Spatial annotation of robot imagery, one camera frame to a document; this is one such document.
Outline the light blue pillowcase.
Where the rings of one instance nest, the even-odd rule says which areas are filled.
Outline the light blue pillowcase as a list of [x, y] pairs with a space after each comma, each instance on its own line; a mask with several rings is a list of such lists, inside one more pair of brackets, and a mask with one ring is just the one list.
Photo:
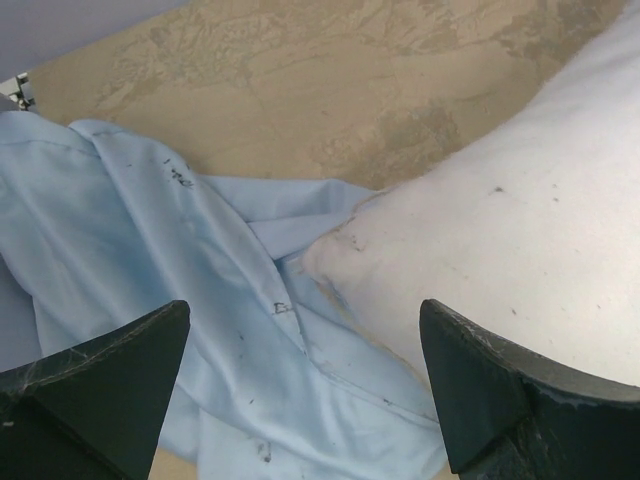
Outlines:
[[1, 290], [49, 355], [170, 301], [191, 331], [161, 434], [202, 479], [431, 479], [430, 397], [300, 257], [369, 196], [200, 175], [119, 126], [1, 116]]

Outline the white pillow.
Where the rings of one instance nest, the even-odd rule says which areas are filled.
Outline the white pillow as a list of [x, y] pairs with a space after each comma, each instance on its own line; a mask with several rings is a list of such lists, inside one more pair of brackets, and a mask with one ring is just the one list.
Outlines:
[[303, 270], [371, 344], [379, 403], [435, 413], [419, 335], [435, 299], [576, 370], [639, 382], [639, 5], [499, 127], [362, 202]]

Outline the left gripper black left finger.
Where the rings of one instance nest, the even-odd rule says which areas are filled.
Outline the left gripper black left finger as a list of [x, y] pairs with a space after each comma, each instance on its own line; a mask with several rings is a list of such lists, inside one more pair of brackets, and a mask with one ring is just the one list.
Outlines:
[[172, 301], [3, 372], [2, 478], [147, 478], [189, 330], [188, 304]]

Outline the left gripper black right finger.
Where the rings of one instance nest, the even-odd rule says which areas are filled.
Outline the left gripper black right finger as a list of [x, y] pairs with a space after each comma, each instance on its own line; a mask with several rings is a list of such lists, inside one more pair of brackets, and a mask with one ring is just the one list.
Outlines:
[[636, 479], [639, 390], [562, 365], [436, 300], [420, 338], [461, 479]]

